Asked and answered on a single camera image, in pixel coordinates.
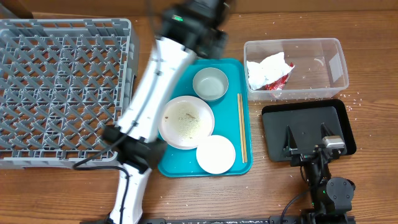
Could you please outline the red snack wrapper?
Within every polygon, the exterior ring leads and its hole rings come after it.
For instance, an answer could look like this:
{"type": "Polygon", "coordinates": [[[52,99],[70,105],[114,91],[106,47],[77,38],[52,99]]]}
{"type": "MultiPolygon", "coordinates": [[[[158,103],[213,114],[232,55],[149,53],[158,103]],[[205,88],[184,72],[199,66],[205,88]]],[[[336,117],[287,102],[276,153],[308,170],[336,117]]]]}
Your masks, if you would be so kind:
{"type": "Polygon", "coordinates": [[[283,77],[279,78],[275,82],[271,84],[265,85],[265,90],[282,90],[287,83],[287,80],[290,77],[290,73],[284,75],[283,77]]]}

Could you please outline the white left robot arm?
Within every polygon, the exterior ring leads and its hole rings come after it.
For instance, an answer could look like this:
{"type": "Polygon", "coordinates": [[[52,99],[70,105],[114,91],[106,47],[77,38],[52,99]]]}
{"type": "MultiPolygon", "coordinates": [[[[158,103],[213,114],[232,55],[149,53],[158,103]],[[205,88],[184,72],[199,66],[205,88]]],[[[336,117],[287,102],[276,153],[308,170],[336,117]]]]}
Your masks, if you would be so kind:
{"type": "Polygon", "coordinates": [[[162,13],[147,68],[117,126],[105,140],[118,149],[119,185],[108,223],[138,223],[150,173],[167,147],[158,125],[178,80],[198,57],[220,58],[228,38],[219,30],[229,11],[224,0],[190,0],[162,13]]]}

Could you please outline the grey bowl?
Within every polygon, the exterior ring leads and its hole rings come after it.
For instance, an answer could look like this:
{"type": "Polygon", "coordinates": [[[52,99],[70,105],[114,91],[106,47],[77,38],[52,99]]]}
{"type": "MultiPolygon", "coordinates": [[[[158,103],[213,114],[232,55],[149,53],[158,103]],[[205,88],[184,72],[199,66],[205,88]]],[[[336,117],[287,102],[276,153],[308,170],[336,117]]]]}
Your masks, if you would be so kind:
{"type": "Polygon", "coordinates": [[[205,101],[219,100],[226,94],[228,87],[226,74],[218,68],[203,68],[193,77],[193,90],[205,101]]]}

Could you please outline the white napkin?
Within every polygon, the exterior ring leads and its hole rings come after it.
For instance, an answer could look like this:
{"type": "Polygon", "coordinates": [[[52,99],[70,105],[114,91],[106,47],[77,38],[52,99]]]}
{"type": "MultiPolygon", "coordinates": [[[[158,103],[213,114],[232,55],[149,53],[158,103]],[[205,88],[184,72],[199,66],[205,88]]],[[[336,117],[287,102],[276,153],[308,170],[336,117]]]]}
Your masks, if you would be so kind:
{"type": "Polygon", "coordinates": [[[294,69],[293,64],[288,65],[285,62],[283,52],[268,56],[261,62],[247,61],[246,66],[251,90],[259,90],[273,84],[294,69]]]}

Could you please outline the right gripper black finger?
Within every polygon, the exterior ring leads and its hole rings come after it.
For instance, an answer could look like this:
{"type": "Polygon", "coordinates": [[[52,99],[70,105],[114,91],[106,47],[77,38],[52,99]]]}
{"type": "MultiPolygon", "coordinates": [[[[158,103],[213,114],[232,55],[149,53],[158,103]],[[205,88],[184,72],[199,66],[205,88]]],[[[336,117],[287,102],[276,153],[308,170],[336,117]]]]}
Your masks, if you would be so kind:
{"type": "Polygon", "coordinates": [[[331,131],[331,129],[325,124],[322,123],[320,126],[322,139],[329,136],[334,136],[335,134],[331,131]]]}
{"type": "Polygon", "coordinates": [[[287,126],[285,129],[284,150],[297,150],[297,144],[295,142],[290,126],[287,126]]]}

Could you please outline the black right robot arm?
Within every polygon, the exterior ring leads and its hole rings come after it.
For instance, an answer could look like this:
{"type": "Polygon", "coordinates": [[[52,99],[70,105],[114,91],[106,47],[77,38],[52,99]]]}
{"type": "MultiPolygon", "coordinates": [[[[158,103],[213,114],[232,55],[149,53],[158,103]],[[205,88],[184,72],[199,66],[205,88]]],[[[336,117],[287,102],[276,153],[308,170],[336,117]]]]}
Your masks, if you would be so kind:
{"type": "Polygon", "coordinates": [[[352,210],[356,186],[342,177],[332,177],[328,164],[337,160],[345,148],[344,140],[335,135],[324,123],[320,126],[322,141],[314,145],[310,153],[299,153],[294,135],[289,126],[285,130],[283,152],[290,157],[290,165],[299,167],[308,190],[293,198],[283,209],[279,223],[301,224],[355,224],[354,217],[347,215],[352,210]],[[305,209],[297,217],[287,218],[288,208],[298,199],[310,194],[312,208],[305,209]]]}

